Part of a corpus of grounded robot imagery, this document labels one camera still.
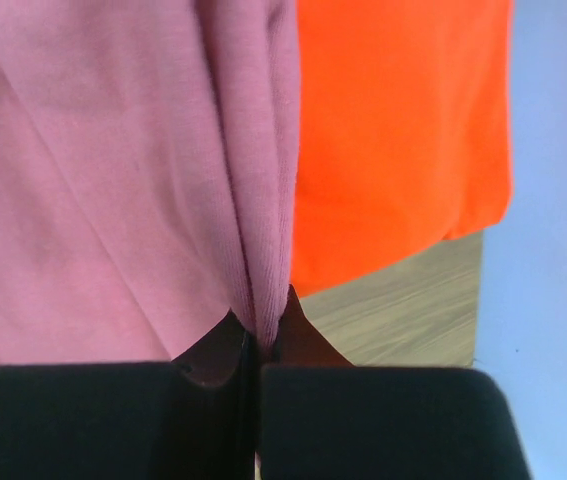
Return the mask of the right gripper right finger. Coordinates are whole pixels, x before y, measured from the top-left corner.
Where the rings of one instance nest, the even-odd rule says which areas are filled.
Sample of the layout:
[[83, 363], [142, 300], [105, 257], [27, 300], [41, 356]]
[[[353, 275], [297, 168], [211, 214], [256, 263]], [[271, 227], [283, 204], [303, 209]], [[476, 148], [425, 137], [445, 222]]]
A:
[[505, 396], [457, 367], [363, 367], [290, 294], [261, 371], [265, 479], [527, 479]]

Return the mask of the pink t-shirt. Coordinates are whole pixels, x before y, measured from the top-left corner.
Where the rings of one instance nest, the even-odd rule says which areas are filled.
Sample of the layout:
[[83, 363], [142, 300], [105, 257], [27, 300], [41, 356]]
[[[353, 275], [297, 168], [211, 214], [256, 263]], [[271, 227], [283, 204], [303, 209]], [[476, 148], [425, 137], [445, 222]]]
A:
[[0, 364], [268, 350], [299, 89], [292, 1], [0, 1]]

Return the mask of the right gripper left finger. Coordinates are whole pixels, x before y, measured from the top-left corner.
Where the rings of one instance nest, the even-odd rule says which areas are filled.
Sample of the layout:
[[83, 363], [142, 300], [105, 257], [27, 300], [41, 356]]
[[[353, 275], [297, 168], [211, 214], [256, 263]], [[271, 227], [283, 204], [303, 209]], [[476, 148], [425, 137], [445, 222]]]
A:
[[233, 315], [170, 362], [0, 366], [0, 479], [250, 479], [254, 370]]

